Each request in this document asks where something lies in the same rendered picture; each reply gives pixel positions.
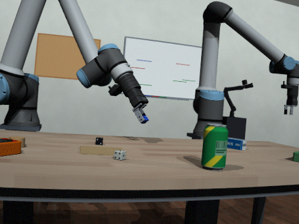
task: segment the whiteboard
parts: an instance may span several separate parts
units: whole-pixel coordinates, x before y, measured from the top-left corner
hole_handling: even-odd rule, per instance
[[[125,37],[123,54],[147,97],[194,100],[202,48]]]

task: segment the soda can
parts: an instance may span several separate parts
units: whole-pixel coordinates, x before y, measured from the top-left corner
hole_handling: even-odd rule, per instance
[[[208,123],[203,133],[202,167],[221,171],[225,167],[228,130],[226,125]]]

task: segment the can lid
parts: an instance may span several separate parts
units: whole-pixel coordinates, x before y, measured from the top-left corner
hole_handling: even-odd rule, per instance
[[[226,127],[226,125],[224,125],[224,124],[219,124],[219,123],[207,123],[206,126]]]

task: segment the blue line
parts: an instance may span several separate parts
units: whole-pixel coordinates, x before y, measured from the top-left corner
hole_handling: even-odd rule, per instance
[[[149,60],[137,59],[137,61],[151,62]]]

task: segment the green block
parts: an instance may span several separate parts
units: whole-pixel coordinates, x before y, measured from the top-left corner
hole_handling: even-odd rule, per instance
[[[299,162],[299,152],[294,152],[293,161]]]

